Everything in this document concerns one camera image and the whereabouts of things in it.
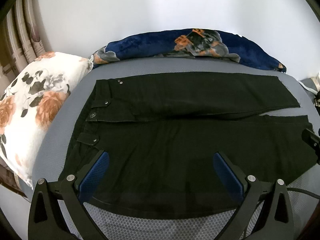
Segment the dark green pants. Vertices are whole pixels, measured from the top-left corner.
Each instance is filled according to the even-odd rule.
[[[150,219],[211,215],[236,207],[212,155],[223,151],[247,175],[289,184],[316,161],[301,140],[307,116],[259,116],[299,107],[273,76],[163,73],[97,80],[69,144],[63,179],[98,149],[110,166],[91,204]]]

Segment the white wall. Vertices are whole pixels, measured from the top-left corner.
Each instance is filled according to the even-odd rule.
[[[22,240],[28,240],[30,203],[23,197],[0,185],[0,207]]]
[[[34,0],[46,49],[88,57],[151,31],[208,28],[240,34],[297,79],[320,71],[320,23],[305,0]]]

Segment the white strap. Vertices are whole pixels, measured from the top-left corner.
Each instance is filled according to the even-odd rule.
[[[312,89],[312,88],[308,88],[308,87],[306,87],[305,86],[305,84],[303,84],[301,81],[298,81],[299,83],[300,83],[300,85],[302,85],[303,86],[303,88],[304,89],[306,89],[306,90],[308,90],[308,91],[310,91],[310,92],[312,92],[312,93],[314,93],[315,95],[317,95],[318,94],[318,92],[317,91],[315,91],[314,89]]]

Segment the blue floral blanket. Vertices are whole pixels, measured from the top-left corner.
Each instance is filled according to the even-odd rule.
[[[100,64],[138,57],[215,57],[248,67],[286,72],[286,67],[253,41],[222,31],[183,29],[141,33],[110,42],[93,54]]]

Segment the rivet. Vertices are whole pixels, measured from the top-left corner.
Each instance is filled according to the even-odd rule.
[[[256,177],[253,175],[249,175],[248,180],[254,182],[256,180]]]
[[[282,179],[278,179],[277,182],[278,182],[278,184],[280,184],[280,185],[283,185],[283,184],[284,184],[284,181],[283,181]]]
[[[41,185],[42,183],[44,183],[44,178],[38,179],[38,184]]]
[[[67,176],[67,181],[73,181],[75,179],[75,176],[73,174],[70,174]]]

